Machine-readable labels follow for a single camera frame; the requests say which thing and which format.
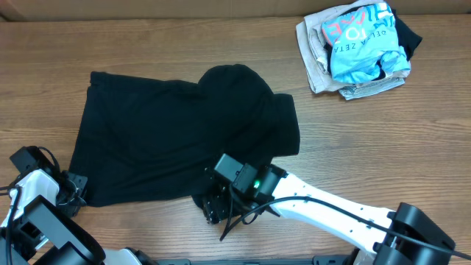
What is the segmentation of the black t-shirt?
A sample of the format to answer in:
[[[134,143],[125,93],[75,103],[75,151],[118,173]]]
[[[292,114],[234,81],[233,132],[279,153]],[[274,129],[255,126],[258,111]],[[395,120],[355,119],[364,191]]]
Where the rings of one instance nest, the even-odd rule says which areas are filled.
[[[260,167],[299,150],[293,97],[248,66],[216,66],[198,82],[94,71],[69,170],[87,178],[91,207],[200,204],[222,155]]]

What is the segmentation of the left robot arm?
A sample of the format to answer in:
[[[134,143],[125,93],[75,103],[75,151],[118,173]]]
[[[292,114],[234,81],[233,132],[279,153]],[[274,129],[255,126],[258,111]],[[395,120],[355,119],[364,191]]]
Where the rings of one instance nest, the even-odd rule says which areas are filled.
[[[1,263],[28,264],[46,243],[38,264],[153,264],[140,250],[106,250],[73,217],[85,206],[87,177],[63,171],[42,146],[23,146],[10,157],[19,171],[1,188],[11,199],[1,223]]]

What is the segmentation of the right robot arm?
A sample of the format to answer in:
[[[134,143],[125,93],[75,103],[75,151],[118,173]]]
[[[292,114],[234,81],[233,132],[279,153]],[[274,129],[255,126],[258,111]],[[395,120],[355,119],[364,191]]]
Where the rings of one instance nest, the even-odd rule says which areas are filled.
[[[448,264],[456,244],[419,208],[362,205],[322,191],[275,165],[255,168],[222,155],[205,173],[217,190],[203,199],[210,223],[225,220],[228,233],[264,212],[295,219],[354,246],[340,264]]]

